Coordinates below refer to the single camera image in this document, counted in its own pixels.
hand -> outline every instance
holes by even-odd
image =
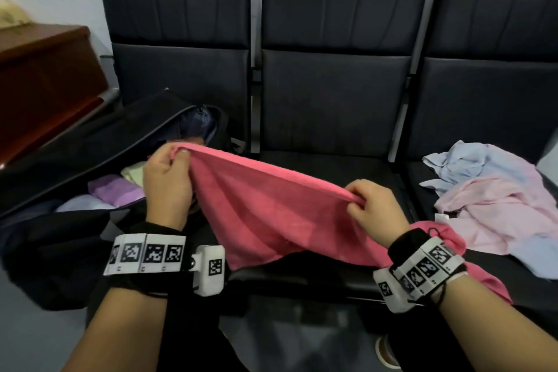
[[[345,188],[366,201],[364,209],[350,203],[347,212],[381,246],[388,249],[399,236],[409,230],[407,218],[389,188],[367,179],[357,179]]]
[[[171,152],[178,144],[164,144],[143,165],[143,190],[146,221],[182,231],[192,203],[192,183],[188,175],[190,152],[179,150],[171,162]]]

black pants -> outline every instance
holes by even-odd
[[[216,370],[245,372],[230,342],[219,329],[219,298],[199,297],[186,290],[167,305],[157,371]],[[103,277],[87,306],[87,324],[108,291]],[[434,307],[415,307],[393,315],[389,344],[405,372],[473,371],[448,324]]]

forearm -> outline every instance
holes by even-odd
[[[112,288],[62,372],[154,372],[167,300]]]
[[[468,275],[448,283],[440,312],[477,372],[558,370],[558,341]]]

black chair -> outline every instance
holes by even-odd
[[[421,161],[458,140],[490,143],[536,163],[558,126],[558,0],[435,0],[397,163],[423,219],[436,178]],[[465,258],[506,284],[519,306],[558,310],[558,283],[516,259]]]
[[[263,0],[264,162],[345,186],[390,187],[387,162],[425,0]],[[380,299],[370,268],[304,252],[232,274],[300,296]]]
[[[251,0],[103,0],[124,104],[168,88],[250,147]]]

person's left hand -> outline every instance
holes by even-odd
[[[143,191],[146,221],[182,231],[192,203],[192,183],[188,175],[190,152],[181,149],[171,161],[172,150],[179,144],[164,144],[143,165]]]

